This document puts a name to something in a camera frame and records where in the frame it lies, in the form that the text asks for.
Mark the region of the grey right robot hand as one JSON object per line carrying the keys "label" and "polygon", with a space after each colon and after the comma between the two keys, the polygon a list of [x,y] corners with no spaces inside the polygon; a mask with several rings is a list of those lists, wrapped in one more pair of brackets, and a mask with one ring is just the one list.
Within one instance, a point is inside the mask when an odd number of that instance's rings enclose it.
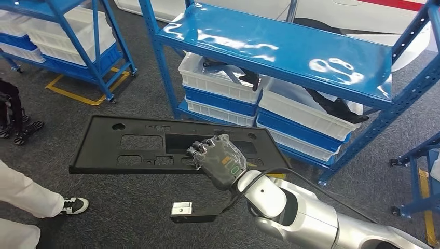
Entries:
{"label": "grey right robot hand", "polygon": [[248,170],[243,153],[231,142],[228,134],[195,141],[187,149],[196,169],[202,169],[219,190],[229,190]]}

